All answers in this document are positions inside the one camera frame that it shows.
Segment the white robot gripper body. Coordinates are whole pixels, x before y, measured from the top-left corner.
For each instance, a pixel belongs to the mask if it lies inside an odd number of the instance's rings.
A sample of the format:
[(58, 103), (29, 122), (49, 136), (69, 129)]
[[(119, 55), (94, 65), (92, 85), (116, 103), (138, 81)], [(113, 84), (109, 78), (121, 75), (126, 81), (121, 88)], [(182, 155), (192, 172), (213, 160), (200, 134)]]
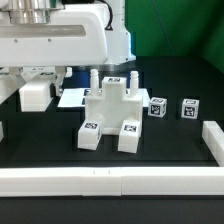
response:
[(103, 64), (104, 3), (0, 3), (0, 67)]

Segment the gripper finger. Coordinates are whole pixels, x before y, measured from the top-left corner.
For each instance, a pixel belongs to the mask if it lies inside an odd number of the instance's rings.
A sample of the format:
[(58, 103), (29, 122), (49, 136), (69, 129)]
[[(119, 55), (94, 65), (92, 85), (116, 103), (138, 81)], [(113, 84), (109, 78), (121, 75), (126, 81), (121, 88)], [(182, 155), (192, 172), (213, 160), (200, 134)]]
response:
[(55, 72), (50, 85), (50, 94), (52, 97), (60, 97), (63, 93), (63, 81), (71, 76), (71, 68), (64, 66), (56, 66)]
[(22, 73), (22, 69), (20, 67), (10, 67), (9, 68), (9, 75), (10, 75), (13, 83), (18, 88), (21, 88), (24, 85), (24, 79), (23, 79), (21, 73)]

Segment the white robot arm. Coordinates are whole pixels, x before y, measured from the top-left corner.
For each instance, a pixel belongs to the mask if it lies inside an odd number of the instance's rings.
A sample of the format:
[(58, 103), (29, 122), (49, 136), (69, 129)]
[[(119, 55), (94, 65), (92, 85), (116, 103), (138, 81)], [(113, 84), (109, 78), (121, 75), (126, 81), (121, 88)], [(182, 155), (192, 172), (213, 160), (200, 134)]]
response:
[(53, 67), (59, 86), (68, 67), (134, 59), (125, 0), (0, 0), (0, 68)]

